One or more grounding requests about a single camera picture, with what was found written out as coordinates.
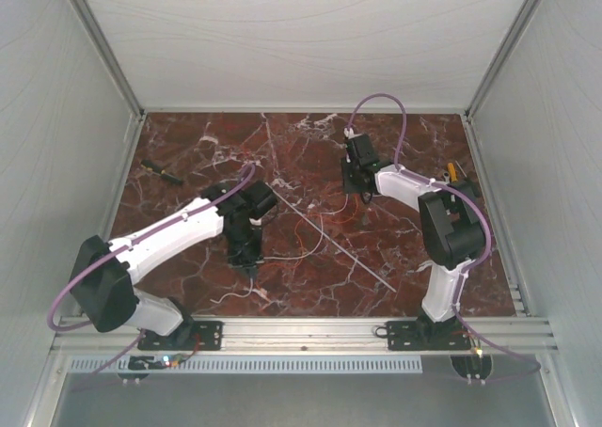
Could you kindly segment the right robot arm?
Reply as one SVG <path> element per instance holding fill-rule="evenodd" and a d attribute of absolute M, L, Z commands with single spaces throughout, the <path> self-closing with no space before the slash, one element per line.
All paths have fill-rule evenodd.
<path fill-rule="evenodd" d="M 429 260 L 429 285 L 414 322 L 417 341 L 434 350 L 455 329 L 459 298 L 469 270 L 491 249 L 491 231 L 467 181 L 440 182 L 382 160 L 366 134 L 344 131 L 343 190 L 363 203 L 375 195 L 392 198 L 420 214 Z"/>

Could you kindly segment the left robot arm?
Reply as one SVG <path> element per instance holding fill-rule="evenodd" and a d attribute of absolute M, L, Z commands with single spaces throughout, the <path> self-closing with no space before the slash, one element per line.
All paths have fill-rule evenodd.
<path fill-rule="evenodd" d="M 238 191 L 216 184 L 140 231 L 108 242 L 93 236 L 80 247 L 71 295 L 98 332 L 133 326 L 181 350 L 194 336 L 192 316 L 177 300 L 151 295 L 137 284 L 164 262 L 218 236 L 227 240 L 229 266 L 255 281 L 263 262 L 261 222 L 276 206 L 277 196 L 265 182 Z"/>

